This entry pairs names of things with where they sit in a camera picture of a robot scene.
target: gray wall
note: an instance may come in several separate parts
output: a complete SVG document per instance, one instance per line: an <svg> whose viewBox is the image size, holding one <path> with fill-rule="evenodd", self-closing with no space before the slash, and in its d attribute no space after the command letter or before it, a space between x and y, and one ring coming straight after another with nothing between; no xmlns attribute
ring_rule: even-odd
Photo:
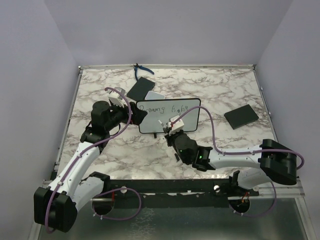
<svg viewBox="0 0 320 240"><path fill-rule="evenodd" d="M320 1L295 0L258 65L279 140L302 153L299 171L320 238Z"/></svg>
<svg viewBox="0 0 320 240"><path fill-rule="evenodd" d="M256 64L292 0L45 0L81 65Z"/></svg>
<svg viewBox="0 0 320 240"><path fill-rule="evenodd" d="M0 7L0 239L27 239L33 194L50 175L77 63L42 0Z"/></svg>

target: black frame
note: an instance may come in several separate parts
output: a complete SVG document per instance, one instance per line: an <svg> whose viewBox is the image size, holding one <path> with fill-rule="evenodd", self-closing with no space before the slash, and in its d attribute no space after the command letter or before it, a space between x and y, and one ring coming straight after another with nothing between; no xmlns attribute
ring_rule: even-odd
<svg viewBox="0 0 320 240"><path fill-rule="evenodd" d="M198 97L192 97L192 98L174 98L174 99L152 99L152 100L141 100L141 101L137 101L136 102L136 106L138 108L138 103L140 102L154 102L154 101L176 101L176 100L199 100L199 106L201 106L201 99L198 98ZM198 123L199 123L199 116L200 116L200 108L198 110L198 118L197 118L197 121L196 121L196 127L195 127L195 130L192 130L192 131L184 131L186 133L192 133L192 132L195 132L197 131L198 129ZM164 132L163 131L160 131L160 132L141 132L140 130L140 125L139 125L139 133L141 134L163 134Z"/></svg>

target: handwriting on whiteboard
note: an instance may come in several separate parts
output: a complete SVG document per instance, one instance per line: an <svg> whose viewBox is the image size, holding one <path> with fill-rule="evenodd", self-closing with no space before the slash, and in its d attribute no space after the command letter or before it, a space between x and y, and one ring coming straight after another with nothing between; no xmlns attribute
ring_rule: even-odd
<svg viewBox="0 0 320 240"><path fill-rule="evenodd" d="M168 110L163 106L163 107L157 107L157 108L146 108L143 106L143 105L140 105L139 108L141 110L144 110L148 113L160 113L160 114L164 114L165 112L167 112ZM178 106L178 105L173 105L172 108L171 108L171 112L172 113L177 113L178 115L180 115L181 113L184 113L188 111L188 107L187 106L184 106L184 105L181 105L181 106Z"/></svg>

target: marble table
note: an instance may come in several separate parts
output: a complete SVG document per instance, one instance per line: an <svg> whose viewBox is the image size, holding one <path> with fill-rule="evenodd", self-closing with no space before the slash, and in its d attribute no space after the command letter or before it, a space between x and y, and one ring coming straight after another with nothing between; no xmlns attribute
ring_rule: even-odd
<svg viewBox="0 0 320 240"><path fill-rule="evenodd" d="M243 148L258 145L263 139L274 139L271 123L252 69L241 68L152 68L154 75L143 70L139 77L155 82L155 92L167 99L200 98L214 119L216 142L220 148ZM128 92L135 84L133 68L83 70L69 127L60 158L59 170L66 166L80 142L81 134L91 120L94 102L108 101L105 87L121 87ZM259 120L233 130L224 113L250 104ZM198 129L188 133L198 145L211 146L209 116L200 111ZM174 150L167 147L163 135L141 134L137 126L129 126L122 135L111 140L102 154L87 170L85 177L97 171L111 179L211 179L227 178L238 168L227 167L201 172L176 161Z"/></svg>

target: marble tabletop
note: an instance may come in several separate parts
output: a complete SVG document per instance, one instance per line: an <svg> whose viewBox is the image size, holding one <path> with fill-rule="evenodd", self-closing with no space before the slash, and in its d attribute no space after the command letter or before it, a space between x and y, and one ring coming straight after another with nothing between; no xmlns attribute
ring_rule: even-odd
<svg viewBox="0 0 320 240"><path fill-rule="evenodd" d="M154 75L143 70L139 77L155 82L153 91L166 99L200 98L214 119L216 142L219 148L244 148L258 145L263 139L274 139L267 112L252 69L241 68L155 68ZM59 170L74 155L81 134L91 120L94 102L108 101L105 87L121 87L128 92L135 84L133 68L85 69L80 80L73 112L61 154ZM224 113L250 104L259 119L233 130ZM188 133L198 145L212 146L209 116L200 111L198 129ZM227 178L238 168L227 167L201 172L176 161L174 149L168 147L163 135L141 134L130 125L120 136L111 140L102 154L87 170L110 175L111 179L210 179Z"/></svg>

